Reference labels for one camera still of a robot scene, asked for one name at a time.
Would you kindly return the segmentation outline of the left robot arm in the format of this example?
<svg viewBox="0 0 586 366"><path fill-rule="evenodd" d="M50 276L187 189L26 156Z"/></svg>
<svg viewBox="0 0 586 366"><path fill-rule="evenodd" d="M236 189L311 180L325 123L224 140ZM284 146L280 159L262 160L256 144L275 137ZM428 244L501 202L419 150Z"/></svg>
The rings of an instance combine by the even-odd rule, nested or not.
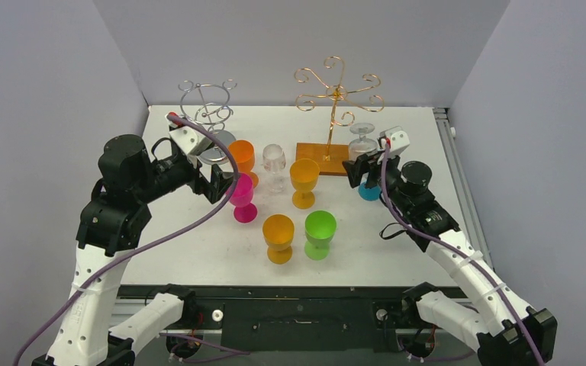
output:
<svg viewBox="0 0 586 366"><path fill-rule="evenodd" d="M57 315L53 344L36 365L132 365L167 326L191 326L197 317L194 294L173 284L125 322L112 326L110 320L127 263L140 251L149 204L188 185L220 209L239 176L214 166L205 178L199 165L177 151L151 160L142 138L133 134L109 140L98 166L101 179L80 215L69 302Z"/></svg>

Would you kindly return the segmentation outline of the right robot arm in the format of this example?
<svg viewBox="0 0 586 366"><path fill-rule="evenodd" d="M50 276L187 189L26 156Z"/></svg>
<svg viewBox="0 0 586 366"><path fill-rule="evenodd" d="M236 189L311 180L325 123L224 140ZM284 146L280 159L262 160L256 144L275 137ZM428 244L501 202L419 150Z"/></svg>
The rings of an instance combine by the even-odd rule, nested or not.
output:
<svg viewBox="0 0 586 366"><path fill-rule="evenodd" d="M558 322L516 295L473 249L457 221L429 189L428 165L382 152L343 162L349 184L373 183L421 252L454 280L472 302L466 307L430 283L405 291L400 315L411 326L435 325L467 345L483 365L544 365L552 360Z"/></svg>

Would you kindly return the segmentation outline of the blue wine glass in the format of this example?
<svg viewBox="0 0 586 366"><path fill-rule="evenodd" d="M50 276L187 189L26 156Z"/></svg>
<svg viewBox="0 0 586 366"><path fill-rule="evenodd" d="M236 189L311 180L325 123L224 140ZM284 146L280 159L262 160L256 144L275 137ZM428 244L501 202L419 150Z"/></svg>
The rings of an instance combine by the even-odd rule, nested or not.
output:
<svg viewBox="0 0 586 366"><path fill-rule="evenodd" d="M381 192L381 187L378 184L369 187L366 181L362 182L358 187L359 196L365 201L377 201Z"/></svg>

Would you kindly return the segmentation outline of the gold wire glass rack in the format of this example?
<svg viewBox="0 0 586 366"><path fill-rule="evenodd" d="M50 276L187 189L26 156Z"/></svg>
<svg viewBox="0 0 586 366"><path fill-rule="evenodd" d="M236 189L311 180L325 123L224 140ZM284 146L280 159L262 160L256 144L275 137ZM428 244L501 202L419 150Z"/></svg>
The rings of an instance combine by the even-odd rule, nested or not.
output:
<svg viewBox="0 0 586 366"><path fill-rule="evenodd" d="M370 95L368 106L352 100L354 95L371 92L378 88L382 81L376 74L365 73L362 75L362 80L368 85L364 88L350 90L343 83L346 63L341 57L328 56L324 60L324 68L338 69L340 71L338 81L333 84L327 83L313 69L308 67L297 69L294 72L294 78L297 83L305 84L315 80L324 88L324 92L319 95L299 94L295 99L295 107L299 111L310 112L316 108L317 102L323 100L330 102L327 141L325 143L298 143L295 158L297 160L310 159L315 161L319 165L321 175L345 176L346 171L342 162L349 158L349 147L345 144L333 143L333 135L336 127L351 127L356 122L356 116L352 111L344 111L339 114L338 107L344 103L350 107L371 113L383 111L385 100L381 95Z"/></svg>

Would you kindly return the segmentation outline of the green wine glass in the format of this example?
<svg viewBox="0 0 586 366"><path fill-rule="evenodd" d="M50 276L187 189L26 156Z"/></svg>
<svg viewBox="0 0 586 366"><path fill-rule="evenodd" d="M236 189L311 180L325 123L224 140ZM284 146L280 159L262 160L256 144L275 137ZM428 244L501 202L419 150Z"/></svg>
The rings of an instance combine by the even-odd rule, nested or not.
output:
<svg viewBox="0 0 586 366"><path fill-rule="evenodd" d="M307 215L304 222L306 243L304 252L308 258L320 261L330 251L330 243L336 233L337 221L332 213L316 210Z"/></svg>

